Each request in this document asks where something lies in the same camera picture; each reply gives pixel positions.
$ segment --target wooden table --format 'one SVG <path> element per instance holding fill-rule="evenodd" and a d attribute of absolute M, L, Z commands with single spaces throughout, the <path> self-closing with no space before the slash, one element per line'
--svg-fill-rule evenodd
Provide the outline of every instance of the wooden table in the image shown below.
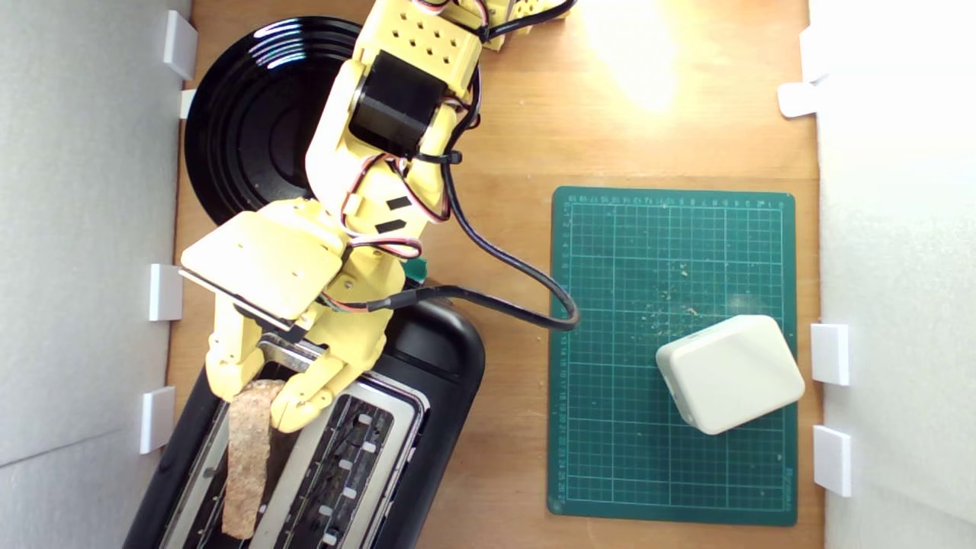
<path fill-rule="evenodd" d="M 300 15 L 362 22 L 358 0 L 195 0 L 197 77 L 237 38 Z M 799 77 L 803 0 L 583 0 L 565 22 L 486 53 L 484 123 L 460 143 L 468 216 L 487 237 L 549 263 L 549 202 L 560 185 L 780 190 L 796 197 L 800 365 L 799 522 L 795 528 L 555 517 L 545 506 L 548 335 L 462 306 L 487 348 L 487 371 L 420 547 L 820 549 L 824 496 L 813 484 L 809 380 L 819 315 L 818 168 L 812 119 L 784 120 L 776 87 Z M 194 87 L 195 82 L 187 83 Z M 213 228 L 181 168 L 177 256 Z M 431 274 L 544 309 L 544 290 L 469 243 L 455 225 L 425 234 Z M 213 299 L 185 288 L 169 383 L 179 406 L 196 378 Z"/>

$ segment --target white box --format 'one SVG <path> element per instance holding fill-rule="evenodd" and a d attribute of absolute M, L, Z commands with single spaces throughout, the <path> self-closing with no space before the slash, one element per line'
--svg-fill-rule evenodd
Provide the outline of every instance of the white box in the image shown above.
<path fill-rule="evenodd" d="M 149 320 L 153 322 L 183 318 L 183 277 L 174 265 L 149 267 Z"/>
<path fill-rule="evenodd" d="M 192 80 L 196 70 L 197 32 L 189 21 L 176 10 L 166 17 L 166 43 L 163 45 L 163 63 L 183 80 Z"/>
<path fill-rule="evenodd" d="M 150 453 L 162 447 L 173 435 L 173 415 L 176 413 L 177 390 L 163 387 L 142 395 L 142 431 L 139 453 Z"/>
<path fill-rule="evenodd" d="M 668 343 L 657 363 L 681 417 L 708 435 L 796 402 L 805 390 L 771 317 L 729 318 Z"/>

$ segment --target green cutting mat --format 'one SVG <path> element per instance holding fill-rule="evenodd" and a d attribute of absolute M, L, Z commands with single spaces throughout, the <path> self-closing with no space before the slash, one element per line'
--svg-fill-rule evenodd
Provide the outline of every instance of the green cutting mat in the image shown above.
<path fill-rule="evenodd" d="M 654 361 L 740 314 L 777 319 L 795 355 L 793 198 L 564 187 L 552 207 L 552 270 L 583 320 L 551 339 L 549 509 L 795 524 L 795 404 L 711 437 L 684 423 Z"/>

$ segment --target black plate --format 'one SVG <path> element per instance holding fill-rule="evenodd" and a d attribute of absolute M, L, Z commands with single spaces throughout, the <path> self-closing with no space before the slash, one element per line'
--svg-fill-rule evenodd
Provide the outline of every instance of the black plate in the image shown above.
<path fill-rule="evenodd" d="M 273 200 L 311 196 L 305 151 L 360 26 L 279 21 L 241 38 L 207 70 L 186 119 L 193 190 L 218 225 Z"/>

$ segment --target white bracket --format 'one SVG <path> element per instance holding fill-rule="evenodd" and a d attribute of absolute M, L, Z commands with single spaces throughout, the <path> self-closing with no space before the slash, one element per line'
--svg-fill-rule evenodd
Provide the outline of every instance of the white bracket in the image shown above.
<path fill-rule="evenodd" d="M 813 482 L 841 497 L 851 496 L 850 435 L 813 427 Z"/>
<path fill-rule="evenodd" d="M 810 357 L 813 379 L 833 385 L 851 384 L 850 341 L 844 324 L 811 324 Z"/>
<path fill-rule="evenodd" d="M 154 264 L 149 269 L 149 320 L 183 318 L 183 277 L 180 268 Z"/>
<path fill-rule="evenodd" d="M 189 108 L 193 105 L 193 98 L 196 97 L 196 88 L 183 90 L 180 96 L 180 120 L 186 120 L 189 116 Z"/>
<path fill-rule="evenodd" d="M 183 80 L 192 80 L 196 70 L 196 29 L 180 12 L 170 10 L 166 19 L 166 44 L 163 63 Z"/>
<path fill-rule="evenodd" d="M 173 415 L 176 413 L 176 405 L 175 387 L 163 387 L 142 395 L 139 453 L 150 453 L 169 441 L 173 435 Z"/>
<path fill-rule="evenodd" d="M 804 28 L 799 33 L 799 56 L 803 81 L 781 84 L 777 91 L 780 112 L 787 118 L 817 112 L 817 83 L 830 74 L 833 62 L 830 38 L 818 26 Z"/>

